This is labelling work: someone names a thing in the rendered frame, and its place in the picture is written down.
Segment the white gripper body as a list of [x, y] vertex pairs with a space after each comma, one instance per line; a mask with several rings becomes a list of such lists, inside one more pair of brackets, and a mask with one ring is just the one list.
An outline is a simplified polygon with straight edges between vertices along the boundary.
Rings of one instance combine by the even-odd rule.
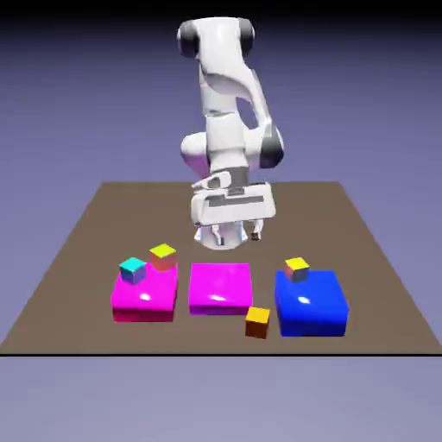
[[272, 218], [275, 213], [272, 188], [267, 182], [201, 190], [191, 200], [191, 219], [198, 226]]

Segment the small cyan cube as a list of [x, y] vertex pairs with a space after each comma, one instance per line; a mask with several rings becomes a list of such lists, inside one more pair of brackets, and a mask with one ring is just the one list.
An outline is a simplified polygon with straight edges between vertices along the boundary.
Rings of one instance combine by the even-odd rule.
[[132, 285], [146, 277], [146, 263], [136, 257], [131, 257], [119, 264], [122, 279]]

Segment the large blue box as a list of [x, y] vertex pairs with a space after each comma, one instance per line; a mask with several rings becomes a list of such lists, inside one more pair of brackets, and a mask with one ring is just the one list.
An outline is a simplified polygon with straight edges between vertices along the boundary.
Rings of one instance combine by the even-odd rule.
[[275, 307], [284, 338], [342, 337], [346, 332], [350, 308], [332, 270], [311, 270], [296, 282], [278, 270]]

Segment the small yellow cube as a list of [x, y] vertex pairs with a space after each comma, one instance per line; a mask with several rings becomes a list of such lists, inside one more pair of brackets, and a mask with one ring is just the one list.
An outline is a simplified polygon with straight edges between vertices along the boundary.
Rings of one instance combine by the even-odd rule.
[[168, 271], [177, 265], [177, 252], [173, 247], [162, 243], [149, 250], [149, 259], [153, 268]]
[[285, 261], [285, 274], [291, 282], [304, 281], [308, 277], [310, 266], [301, 256]]

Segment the large flat magenta box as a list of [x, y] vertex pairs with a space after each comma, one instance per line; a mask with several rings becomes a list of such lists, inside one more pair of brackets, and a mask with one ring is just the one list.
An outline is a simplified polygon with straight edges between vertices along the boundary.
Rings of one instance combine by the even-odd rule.
[[253, 305], [249, 264], [203, 263], [191, 266], [188, 307], [192, 315], [245, 315]]

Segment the small orange cube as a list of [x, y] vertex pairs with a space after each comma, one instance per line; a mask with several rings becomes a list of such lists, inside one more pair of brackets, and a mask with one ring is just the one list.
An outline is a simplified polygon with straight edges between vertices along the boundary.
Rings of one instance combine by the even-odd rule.
[[268, 335], [270, 310], [251, 306], [245, 316], [245, 335], [266, 339]]

